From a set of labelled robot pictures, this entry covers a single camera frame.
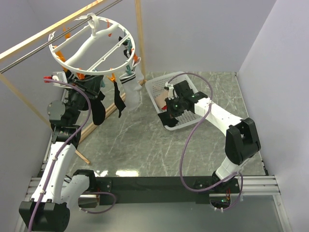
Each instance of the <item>marble floor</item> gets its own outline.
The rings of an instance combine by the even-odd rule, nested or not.
[[[246,107],[234,72],[197,72],[212,85],[213,101],[222,108],[242,118],[248,117]],[[146,78],[156,78],[167,72],[150,72]],[[199,91],[209,93],[199,78],[190,77]],[[113,102],[113,87],[105,79],[107,108]],[[134,111],[111,114],[78,147],[91,164],[78,156],[70,164],[68,174],[77,169],[93,169],[97,176],[177,176],[184,142],[193,128],[168,131],[162,126],[149,95],[143,87],[141,105]],[[84,120],[85,113],[79,121]],[[212,175],[225,158],[225,137],[211,123],[205,121],[193,135],[183,163],[184,175]],[[260,154],[244,166],[244,175],[265,175]]]

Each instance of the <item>black sock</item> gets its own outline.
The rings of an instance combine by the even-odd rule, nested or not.
[[[115,87],[115,96],[114,96],[114,102],[115,102],[115,106],[117,107],[117,109],[119,110],[119,116],[118,118],[121,117],[121,112],[124,110],[124,108],[126,107],[126,104],[124,103],[124,101],[121,99],[120,97],[120,91],[118,89],[118,85],[117,82],[114,82],[114,87]]]
[[[105,120],[105,107],[101,102],[104,98],[105,95],[100,91],[97,99],[90,99],[93,124],[97,126],[101,125]]]

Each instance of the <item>laundry basket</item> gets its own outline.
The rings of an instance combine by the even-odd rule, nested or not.
[[[155,103],[155,98],[157,96],[159,96],[165,87],[165,83],[170,80],[170,78],[172,78],[173,76],[179,74],[179,73],[183,73],[183,72],[174,72],[174,73],[169,73],[166,74],[164,76],[160,76],[160,77],[155,77],[154,79],[148,80],[145,84],[147,92],[150,96],[151,101],[153,102],[154,108],[157,111],[157,113],[162,113],[166,110],[161,110],[158,108],[158,106]],[[181,76],[176,77],[175,79],[173,79],[171,81],[171,83],[177,84],[181,81],[186,80],[190,86],[190,88],[193,90],[194,93],[198,92],[197,88],[193,85],[192,81],[190,80],[190,78],[188,77],[188,75],[184,74]],[[169,126],[164,126],[166,129],[168,129],[169,131],[174,131],[192,124],[197,123],[198,121],[201,120],[201,116],[198,116],[196,114],[193,114],[191,111],[186,111],[179,117],[177,117],[176,119],[179,121],[175,127],[169,127]]]

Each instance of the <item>sock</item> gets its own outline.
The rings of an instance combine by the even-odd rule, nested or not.
[[[126,104],[124,103],[124,101],[120,97],[120,91],[118,89],[118,84],[115,81],[114,81],[114,87],[115,87],[114,103],[115,103],[115,106],[117,107],[117,109],[119,111],[118,118],[120,118],[121,117],[121,112],[126,107]]]
[[[175,118],[170,118],[170,115],[167,113],[167,111],[159,113],[158,116],[161,119],[163,126],[174,127],[179,122]]]
[[[135,72],[131,75],[127,73],[119,77],[119,80],[126,93],[126,108],[127,110],[134,110],[138,107],[140,103],[140,93],[141,85],[136,81]]]
[[[141,61],[141,58],[139,57],[137,62],[135,62],[134,60],[132,62],[132,72],[135,72],[137,82],[144,80],[144,75],[141,73],[140,68],[137,67],[140,61]]]
[[[101,125],[105,120],[105,107],[102,104],[102,100],[105,98],[105,95],[100,91],[96,99],[89,99],[91,104],[92,111],[92,121],[95,125]],[[88,104],[85,103],[82,110],[88,110]]]

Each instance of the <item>clothes peg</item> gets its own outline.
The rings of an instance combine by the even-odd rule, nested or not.
[[[82,74],[82,73],[77,73],[77,76],[78,76],[78,79],[80,79],[80,80],[84,80],[85,79],[85,75]]]
[[[132,70],[131,70],[131,68],[130,68],[130,65],[127,65],[127,66],[126,66],[126,73],[127,73],[128,75],[132,75]]]
[[[107,19],[107,28],[110,28],[110,22],[108,21],[108,19]]]
[[[107,76],[107,78],[111,81],[111,82],[116,82],[116,77],[115,74],[112,73],[112,77]]]
[[[134,56],[133,56],[133,60],[134,62],[137,62],[139,60],[139,57],[134,53]]]
[[[70,29],[70,28],[67,28],[66,29],[66,27],[65,26],[63,26],[63,31],[65,32],[66,30],[68,30],[68,29]],[[65,36],[64,36],[64,38],[67,40],[69,37],[71,37],[71,34],[70,33],[68,33],[68,34],[65,34]]]
[[[64,58],[63,54],[61,51],[57,51],[56,52],[56,55],[59,57],[59,59],[63,62],[66,61],[66,59]]]
[[[131,40],[128,40],[127,49],[128,49],[129,51],[131,51],[131,49],[132,49],[132,42],[131,42]]]

